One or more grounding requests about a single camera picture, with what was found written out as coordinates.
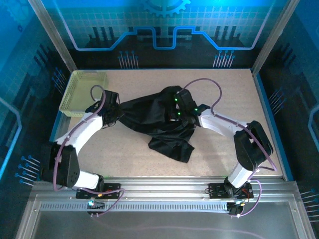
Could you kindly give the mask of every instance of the plastic basket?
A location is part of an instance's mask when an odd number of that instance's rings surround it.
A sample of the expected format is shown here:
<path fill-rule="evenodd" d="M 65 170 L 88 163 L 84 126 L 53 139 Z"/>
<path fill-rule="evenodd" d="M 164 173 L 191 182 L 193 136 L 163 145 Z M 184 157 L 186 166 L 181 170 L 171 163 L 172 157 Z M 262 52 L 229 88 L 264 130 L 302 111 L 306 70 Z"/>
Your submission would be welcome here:
<path fill-rule="evenodd" d="M 106 71 L 73 71 L 59 110 L 68 117 L 82 117 L 85 110 L 94 103 L 90 95 L 90 90 L 94 85 L 106 88 Z M 102 91 L 96 87 L 92 94 L 95 99 L 100 99 Z"/>

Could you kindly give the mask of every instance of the floor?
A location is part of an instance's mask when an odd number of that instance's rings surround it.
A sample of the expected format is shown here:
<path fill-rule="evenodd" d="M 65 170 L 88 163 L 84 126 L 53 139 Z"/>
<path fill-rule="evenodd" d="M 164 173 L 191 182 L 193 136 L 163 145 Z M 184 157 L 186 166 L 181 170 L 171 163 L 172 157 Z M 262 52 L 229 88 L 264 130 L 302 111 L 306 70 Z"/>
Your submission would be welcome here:
<path fill-rule="evenodd" d="M 108 90 L 118 92 L 121 102 L 157 93 L 167 86 L 183 87 L 202 77 L 214 79 L 223 89 L 223 97 L 214 108 L 217 112 L 246 122 L 256 120 L 271 138 L 249 69 L 107 71 Z M 211 82 L 197 82 L 188 89 L 198 105 L 211 105 L 219 96 L 218 88 Z M 79 120 L 72 118 L 69 128 Z M 227 176 L 237 164 L 233 139 L 207 129 L 196 128 L 189 141 L 195 150 L 187 164 L 149 149 L 150 139 L 117 122 L 114 127 L 94 134 L 83 146 L 78 155 L 80 168 L 105 177 Z M 271 158 L 279 171 L 261 170 L 258 175 L 282 175 L 276 153 Z"/>

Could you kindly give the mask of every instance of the black cloth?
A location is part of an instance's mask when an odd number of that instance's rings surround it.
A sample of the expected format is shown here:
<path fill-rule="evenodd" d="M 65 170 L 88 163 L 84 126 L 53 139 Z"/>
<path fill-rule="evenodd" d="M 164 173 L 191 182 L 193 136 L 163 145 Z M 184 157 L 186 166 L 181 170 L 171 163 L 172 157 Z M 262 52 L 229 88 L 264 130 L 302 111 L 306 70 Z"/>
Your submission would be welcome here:
<path fill-rule="evenodd" d="M 171 113 L 176 113 L 174 95 L 181 89 L 171 86 L 159 93 L 121 103 L 124 115 L 119 121 L 136 132 L 152 136 L 150 149 L 187 163 L 194 150 L 188 141 L 195 125 L 187 120 L 170 121 Z"/>

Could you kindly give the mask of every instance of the wire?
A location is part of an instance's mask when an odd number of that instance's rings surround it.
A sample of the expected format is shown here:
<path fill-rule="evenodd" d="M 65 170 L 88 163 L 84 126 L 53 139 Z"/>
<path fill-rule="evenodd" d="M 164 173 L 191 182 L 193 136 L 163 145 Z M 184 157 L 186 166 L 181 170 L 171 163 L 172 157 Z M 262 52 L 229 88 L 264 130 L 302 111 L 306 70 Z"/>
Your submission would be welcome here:
<path fill-rule="evenodd" d="M 219 88 L 219 97 L 218 97 L 218 99 L 215 101 L 215 103 L 213 103 L 213 105 L 211 106 L 211 110 L 213 110 L 213 108 L 215 107 L 215 105 L 217 105 L 217 103 L 220 101 L 220 99 L 221 99 L 221 97 L 222 97 L 222 95 L 223 95 L 222 90 L 221 90 L 221 87 L 220 87 L 220 85 L 219 85 L 216 81 L 214 81 L 214 80 L 212 80 L 212 79 L 210 79 L 210 78 L 199 78 L 199 79 L 196 79 L 196 80 L 193 80 L 193 81 L 189 82 L 186 86 L 184 86 L 183 89 L 181 89 L 181 91 L 185 90 L 189 85 L 191 85 L 191 84 L 193 84 L 193 83 L 195 83 L 195 82 L 197 82 L 197 81 L 211 81 L 211 82 L 213 82 L 213 83 Z"/>
<path fill-rule="evenodd" d="M 250 193 L 247 191 L 247 189 L 243 188 L 242 191 L 247 195 L 247 199 L 248 199 L 248 202 L 249 203 L 249 200 L 250 200 Z"/>
<path fill-rule="evenodd" d="M 59 162 L 61 162 L 62 150 L 63 150 L 65 144 L 67 143 L 67 141 L 69 140 L 69 138 L 71 137 L 71 135 L 72 135 L 81 125 L 83 125 L 84 123 L 86 123 L 87 121 L 89 121 L 90 119 L 92 119 L 94 116 L 96 116 L 96 115 L 98 114 L 98 112 L 99 112 L 99 111 L 103 108 L 103 106 L 104 106 L 105 99 L 106 99 L 106 94 L 105 94 L 105 91 L 104 91 L 104 89 L 103 89 L 102 86 L 99 86 L 99 85 L 94 85 L 94 86 L 92 86 L 91 91 L 90 91 L 90 94 L 91 94 L 91 96 L 93 96 L 93 95 L 92 95 L 92 90 L 93 90 L 95 87 L 98 87 L 98 88 L 102 89 L 102 102 L 101 102 L 99 108 L 98 108 L 93 114 L 91 114 L 90 116 L 88 116 L 87 118 L 85 118 L 84 120 L 82 120 L 80 123 L 78 123 L 78 124 L 69 132 L 69 134 L 66 136 L 66 138 L 65 138 L 64 141 L 62 142 L 62 144 L 61 144 L 61 146 L 60 146 L 60 148 L 59 148 L 59 151 L 58 151 L 58 153 L 57 153 L 57 155 L 56 155 L 56 157 L 55 157 L 54 170 L 53 170 L 53 182 L 52 182 L 52 183 L 53 183 L 53 190 L 54 190 L 55 192 L 60 191 L 60 190 L 62 190 L 62 189 L 64 188 L 63 186 L 60 187 L 60 188 L 57 188 L 57 187 L 56 187 L 56 177 L 57 177 L 58 165 L 59 165 Z"/>
<path fill-rule="evenodd" d="M 114 191 L 107 191 L 107 192 L 103 192 L 103 193 L 101 193 L 101 192 L 95 192 L 95 191 L 92 191 L 92 190 L 89 190 L 89 189 L 86 189 L 86 188 L 80 188 L 80 189 L 83 190 L 83 191 L 86 191 L 86 192 L 88 192 L 88 193 L 97 194 L 97 195 L 99 195 L 99 194 L 108 195 L 108 194 L 112 194 L 112 193 L 122 192 L 121 195 L 119 196 L 119 198 L 115 201 L 115 203 L 114 203 L 108 210 L 106 210 L 106 211 L 104 211 L 104 212 L 102 212 L 102 213 L 97 213 L 97 214 L 95 215 L 95 216 L 97 216 L 97 217 L 102 216 L 102 215 L 108 213 L 112 208 L 114 208 L 114 207 L 118 204 L 118 202 L 121 200 L 121 198 L 123 197 L 123 195 L 124 195 L 124 193 L 125 193 L 125 189 L 123 189 L 123 188 L 120 188 L 120 189 L 117 189 L 117 190 L 114 190 Z"/>
<path fill-rule="evenodd" d="M 234 124 L 235 126 L 238 126 L 238 127 L 242 128 L 243 130 L 245 130 L 245 131 L 249 134 L 249 136 L 254 140 L 254 142 L 258 145 L 258 147 L 260 148 L 260 150 L 262 151 L 262 153 L 264 154 L 264 156 L 267 158 L 268 162 L 269 162 L 269 163 L 271 164 L 271 166 L 273 167 L 273 168 L 268 168 L 268 167 L 263 167 L 263 166 L 257 167 L 257 168 L 255 169 L 255 171 L 250 175 L 249 179 L 253 177 L 253 175 L 256 173 L 256 171 L 257 171 L 259 168 L 268 169 L 268 170 L 271 170 L 271 171 L 277 171 L 277 168 L 276 168 L 274 162 L 271 160 L 271 158 L 269 157 L 268 153 L 265 151 L 265 149 L 263 148 L 263 146 L 261 145 L 261 143 L 259 142 L 259 140 L 254 136 L 254 134 L 253 134 L 249 129 L 247 129 L 245 126 L 241 125 L 241 124 L 238 123 L 238 122 L 235 122 L 235 121 L 233 121 L 233 120 L 230 120 L 230 119 L 228 119 L 228 118 L 225 118 L 225 117 L 223 117 L 223 116 L 220 116 L 220 115 L 218 115 L 218 114 L 215 114 L 215 112 L 214 112 L 214 107 L 215 107 L 215 105 L 217 105 L 217 103 L 220 101 L 220 99 L 221 99 L 221 97 L 222 97 L 222 95 L 223 95 L 222 89 L 221 89 L 220 85 L 219 85 L 215 80 L 212 80 L 212 79 L 210 79 L 210 78 L 199 78 L 199 79 L 196 79 L 196 80 L 193 80 L 193 81 L 189 82 L 182 90 L 186 89 L 186 87 L 188 87 L 190 84 L 192 84 L 192 83 L 194 83 L 194 82 L 197 82 L 197 81 L 211 81 L 211 82 L 213 82 L 213 83 L 219 88 L 219 97 L 218 97 L 218 99 L 213 103 L 213 105 L 212 105 L 211 108 L 210 108 L 211 113 L 213 114 L 213 116 L 218 117 L 218 118 L 220 118 L 220 119 L 222 119 L 222 120 L 224 120 L 224 121 L 227 121 L 227 122 L 229 122 L 229 123 L 232 123 L 232 124 Z"/>
<path fill-rule="evenodd" d="M 255 205 L 254 205 L 248 212 L 246 212 L 246 213 L 244 213 L 244 214 L 242 214 L 242 213 L 243 213 L 243 212 L 242 212 L 240 215 L 238 215 L 239 218 L 250 214 L 250 213 L 255 209 L 255 207 L 257 207 L 257 205 L 258 205 L 258 203 L 259 203 L 259 201 L 260 201 L 261 194 L 262 194 L 262 186 L 261 186 L 261 183 L 260 183 L 259 180 L 257 180 L 257 179 L 251 180 L 251 182 L 253 182 L 253 181 L 255 181 L 255 182 L 257 182 L 257 183 L 259 184 L 259 195 L 258 195 L 257 201 L 256 201 Z"/>

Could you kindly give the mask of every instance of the purple cable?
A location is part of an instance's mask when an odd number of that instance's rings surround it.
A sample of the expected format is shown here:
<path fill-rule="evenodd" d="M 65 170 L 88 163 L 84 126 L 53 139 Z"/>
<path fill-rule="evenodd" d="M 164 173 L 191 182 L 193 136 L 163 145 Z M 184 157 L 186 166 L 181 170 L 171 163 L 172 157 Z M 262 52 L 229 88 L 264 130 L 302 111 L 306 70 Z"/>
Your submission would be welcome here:
<path fill-rule="evenodd" d="M 121 195 L 119 196 L 119 198 L 115 201 L 115 203 L 108 210 L 106 210 L 105 212 L 102 212 L 100 214 L 97 213 L 96 217 L 99 217 L 99 216 L 102 216 L 102 215 L 108 213 L 112 208 L 114 208 L 118 204 L 118 202 L 121 200 L 121 198 L 123 197 L 123 195 L 125 193 L 125 189 L 123 189 L 123 188 L 120 188 L 120 189 L 114 190 L 114 191 L 103 192 L 103 193 L 94 192 L 94 191 L 92 191 L 90 189 L 86 189 L 86 188 L 80 188 L 80 189 L 83 191 L 86 191 L 88 193 L 97 194 L 97 195 L 99 195 L 99 194 L 107 195 L 107 194 L 111 194 L 111 193 L 122 192 Z"/>
<path fill-rule="evenodd" d="M 255 174 L 255 172 L 256 172 L 257 169 L 259 169 L 259 168 L 268 169 L 268 170 L 271 170 L 271 171 L 277 171 L 277 168 L 276 168 L 274 162 L 271 160 L 271 158 L 269 157 L 268 153 L 265 151 L 265 149 L 263 148 L 263 146 L 261 145 L 261 143 L 258 141 L 258 139 L 253 135 L 253 133 L 252 133 L 249 129 L 247 129 L 245 126 L 243 126 L 243 125 L 241 125 L 241 124 L 239 124 L 239 123 L 237 123 L 237 122 L 235 122 L 235 121 L 233 121 L 233 120 L 227 119 L 227 118 L 225 118 L 225 117 L 223 117 L 223 116 L 220 116 L 220 115 L 217 115 L 217 114 L 214 113 L 214 110 L 213 110 L 213 109 L 214 109 L 215 105 L 217 105 L 217 103 L 220 101 L 220 99 L 221 99 L 221 97 L 222 97 L 222 95 L 223 95 L 220 85 L 219 85 L 215 80 L 212 80 L 212 79 L 210 79 L 210 78 L 199 78 L 199 79 L 196 79 L 196 80 L 193 80 L 193 81 L 189 82 L 182 90 L 186 89 L 186 87 L 188 87 L 190 84 L 192 84 L 192 83 L 194 83 L 194 82 L 196 82 L 196 81 L 211 81 L 211 82 L 213 82 L 213 83 L 219 88 L 219 97 L 218 97 L 218 99 L 215 101 L 215 103 L 213 103 L 213 105 L 211 106 L 211 108 L 210 108 L 211 113 L 212 113 L 214 116 L 216 116 L 216 117 L 218 117 L 218 118 L 220 118 L 220 119 L 222 119 L 222 120 L 225 120 L 225 121 L 227 121 L 227 122 L 229 122 L 229 123 L 232 123 L 232 124 L 234 124 L 234 125 L 236 125 L 236 126 L 239 126 L 239 127 L 242 128 L 243 130 L 245 130 L 245 131 L 251 136 L 251 138 L 254 140 L 254 142 L 258 145 L 258 147 L 261 149 L 262 153 L 265 155 L 265 157 L 267 158 L 267 160 L 269 161 L 269 163 L 270 163 L 271 166 L 273 167 L 273 168 L 263 167 L 263 166 L 258 167 L 258 168 L 256 168 L 256 170 L 252 173 L 252 175 L 249 177 L 249 179 Z"/>
<path fill-rule="evenodd" d="M 219 97 L 218 97 L 218 99 L 215 101 L 215 103 L 213 103 L 213 105 L 211 106 L 211 109 L 213 110 L 213 108 L 215 107 L 215 105 L 217 105 L 217 103 L 220 101 L 220 99 L 221 99 L 221 97 L 222 97 L 222 95 L 223 95 L 220 85 L 219 85 L 216 81 L 214 81 L 214 80 L 212 80 L 212 79 L 210 79 L 210 78 L 199 78 L 199 79 L 196 79 L 196 80 L 193 80 L 193 81 L 189 82 L 182 90 L 185 90 L 186 87 L 188 87 L 190 84 L 193 84 L 193 83 L 196 82 L 196 81 L 211 81 L 211 82 L 215 83 L 215 85 L 217 85 L 217 87 L 219 88 Z"/>
<path fill-rule="evenodd" d="M 251 182 L 252 182 L 252 181 L 255 181 L 255 182 L 257 182 L 257 183 L 259 184 L 259 189 L 260 189 L 260 191 L 259 191 L 259 195 L 258 195 L 257 201 L 256 201 L 255 205 L 254 205 L 248 212 L 246 212 L 246 213 L 244 213 L 244 214 L 241 213 L 241 214 L 239 215 L 239 217 L 243 217 L 243 216 L 245 216 L 245 215 L 250 214 L 250 213 L 255 209 L 255 207 L 257 207 L 257 204 L 258 204 L 259 201 L 260 201 L 261 193 L 262 193 L 261 183 L 260 183 L 259 180 L 257 180 L 257 179 L 251 180 Z"/>
<path fill-rule="evenodd" d="M 99 106 L 99 108 L 93 113 L 91 114 L 90 116 L 88 116 L 86 119 L 82 120 L 79 124 L 77 124 L 71 131 L 70 133 L 68 134 L 68 136 L 65 138 L 65 140 L 63 141 L 63 143 L 61 144 L 60 148 L 59 148 L 59 151 L 55 157 L 55 163 L 54 163 L 54 170 L 53 170 L 53 190 L 55 192 L 57 191 L 60 191 L 61 189 L 63 189 L 63 186 L 61 188 L 56 188 L 56 176 L 57 176 L 57 173 L 58 173 L 58 165 L 59 165 L 59 162 L 61 162 L 61 154 L 62 154 L 62 150 L 63 150 L 63 147 L 65 146 L 66 142 L 69 140 L 69 138 L 71 137 L 71 135 L 81 126 L 83 125 L 84 123 L 86 123 L 88 120 L 90 120 L 91 118 L 93 118 L 94 116 L 96 116 L 98 114 L 98 112 L 102 109 L 104 103 L 105 103 L 105 98 L 106 98 L 106 95 L 105 95 L 105 91 L 103 89 L 102 86 L 99 86 L 99 85 L 94 85 L 92 86 L 91 88 L 91 91 L 90 91 L 90 94 L 92 95 L 92 90 L 95 88 L 95 87 L 99 87 L 102 89 L 102 94 L 103 94 L 103 98 L 102 98 L 102 102 Z"/>

